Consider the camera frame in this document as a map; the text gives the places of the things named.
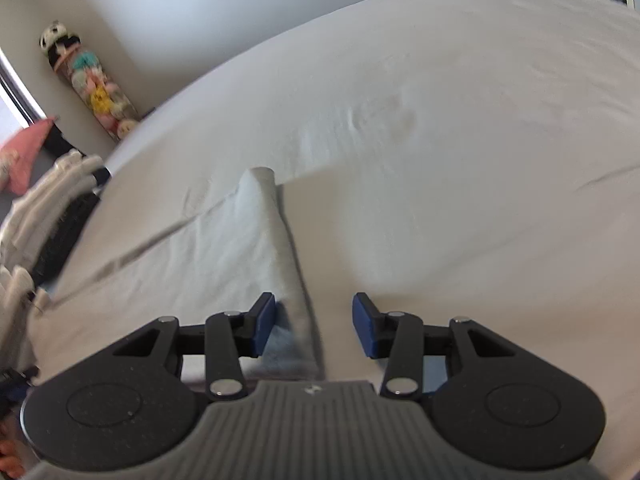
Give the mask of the beige linen trousers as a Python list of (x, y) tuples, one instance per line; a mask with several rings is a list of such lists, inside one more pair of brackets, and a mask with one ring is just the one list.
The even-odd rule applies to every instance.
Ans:
[(274, 173), (244, 172), (215, 205), (172, 220), (141, 240), (99, 238), (91, 216), (56, 283), (50, 304), (29, 321), (40, 382), (156, 318), (184, 325), (248, 310), (263, 292), (277, 319), (250, 379), (316, 379), (321, 365)]

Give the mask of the grey trimmed white garment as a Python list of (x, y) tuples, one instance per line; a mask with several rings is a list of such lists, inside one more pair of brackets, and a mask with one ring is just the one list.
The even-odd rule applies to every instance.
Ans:
[(49, 295), (37, 287), (29, 272), (21, 266), (10, 271), (1, 267), (1, 369), (26, 370), (35, 363), (28, 339), (28, 321), (41, 313)]

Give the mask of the black folded garment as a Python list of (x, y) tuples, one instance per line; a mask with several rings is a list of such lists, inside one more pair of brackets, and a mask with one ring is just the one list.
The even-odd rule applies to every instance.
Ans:
[(50, 284), (58, 277), (110, 179), (105, 167), (94, 170), (66, 191), (51, 210), (47, 237), (36, 243), (40, 252), (30, 268), (36, 286)]

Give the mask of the white folded garment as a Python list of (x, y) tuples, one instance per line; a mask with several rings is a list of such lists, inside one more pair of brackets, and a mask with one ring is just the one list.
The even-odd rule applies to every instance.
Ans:
[(31, 268), (68, 205), (98, 186), (99, 155), (71, 150), (60, 157), (27, 193), (14, 200), (1, 226), (1, 263)]

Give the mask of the grey bed sheet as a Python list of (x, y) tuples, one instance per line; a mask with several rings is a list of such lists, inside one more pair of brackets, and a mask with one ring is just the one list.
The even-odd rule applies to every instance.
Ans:
[(639, 470), (639, 17), (608, 0), (367, 0), (250, 49), (111, 156), (99, 238), (141, 240), (273, 171), (320, 379), (379, 382), (365, 292), (463, 314), (600, 396)]

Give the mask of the pink pillow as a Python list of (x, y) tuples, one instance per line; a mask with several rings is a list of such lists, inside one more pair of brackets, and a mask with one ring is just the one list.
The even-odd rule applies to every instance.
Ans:
[(29, 187), (32, 167), (44, 141), (55, 124), (55, 117), (46, 117), (18, 130), (1, 147), (1, 189), (21, 196)]

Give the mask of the plush toy hanging tube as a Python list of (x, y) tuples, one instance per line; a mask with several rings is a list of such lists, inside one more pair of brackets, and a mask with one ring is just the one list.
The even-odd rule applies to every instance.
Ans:
[(54, 21), (42, 32), (38, 44), (55, 75), (75, 91), (114, 141), (124, 140), (137, 127), (140, 114), (134, 104), (76, 34)]

